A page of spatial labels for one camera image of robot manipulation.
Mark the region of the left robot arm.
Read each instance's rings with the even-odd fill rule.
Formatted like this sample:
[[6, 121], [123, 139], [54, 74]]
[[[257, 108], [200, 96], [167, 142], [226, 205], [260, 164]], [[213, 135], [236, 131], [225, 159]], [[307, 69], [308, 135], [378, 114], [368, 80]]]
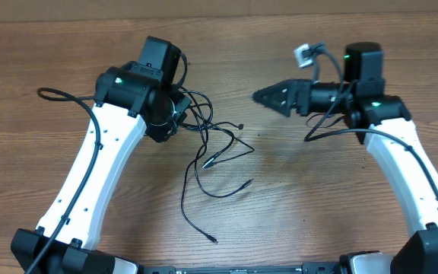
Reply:
[[90, 116], [78, 155], [54, 202], [34, 230], [18, 229], [11, 252], [26, 273], [136, 274], [133, 260], [100, 252], [104, 216], [123, 168], [144, 136], [157, 143], [176, 134], [190, 100], [173, 81], [185, 56], [171, 42], [145, 40], [136, 61], [108, 68], [96, 82], [94, 105], [73, 100]]

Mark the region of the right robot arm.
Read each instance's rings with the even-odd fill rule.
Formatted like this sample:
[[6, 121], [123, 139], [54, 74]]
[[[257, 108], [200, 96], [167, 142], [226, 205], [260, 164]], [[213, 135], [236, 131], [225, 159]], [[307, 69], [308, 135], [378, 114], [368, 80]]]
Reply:
[[404, 213], [408, 241], [397, 254], [360, 251], [336, 263], [302, 265], [304, 273], [438, 273], [438, 173], [400, 97], [385, 93], [378, 43], [345, 48], [336, 64], [338, 82], [289, 79], [260, 89], [253, 100], [284, 116], [342, 114], [345, 132], [356, 135], [385, 174]]

